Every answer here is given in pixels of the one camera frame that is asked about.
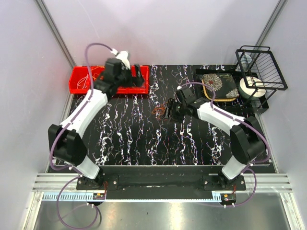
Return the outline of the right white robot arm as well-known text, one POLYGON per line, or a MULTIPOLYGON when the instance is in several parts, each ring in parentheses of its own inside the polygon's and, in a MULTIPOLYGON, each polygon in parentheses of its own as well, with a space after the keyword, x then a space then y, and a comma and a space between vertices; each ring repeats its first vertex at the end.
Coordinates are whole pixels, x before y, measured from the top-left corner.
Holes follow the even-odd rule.
POLYGON ((222 110, 205 98, 198 98, 189 87, 176 91, 176 98, 167 101, 162 118, 174 123, 182 123, 189 115, 208 122, 224 131, 230 137, 232 156, 218 173, 216 182, 224 190, 235 184, 255 159, 269 151, 258 120, 250 116, 244 118, 222 110))

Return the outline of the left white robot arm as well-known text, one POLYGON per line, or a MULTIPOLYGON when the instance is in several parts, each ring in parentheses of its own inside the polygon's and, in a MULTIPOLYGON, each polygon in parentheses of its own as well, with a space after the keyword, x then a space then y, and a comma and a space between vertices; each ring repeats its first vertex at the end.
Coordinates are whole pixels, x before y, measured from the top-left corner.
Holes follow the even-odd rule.
POLYGON ((63 161, 67 168, 86 177, 87 184, 94 190, 103 186, 103 170, 88 157, 83 135, 119 87, 141 87, 144 83, 139 65, 134 66, 136 76, 133 76, 128 51, 113 49, 112 53, 115 57, 107 59, 104 70, 78 107, 59 125, 52 124, 48 129, 49 157, 63 161))

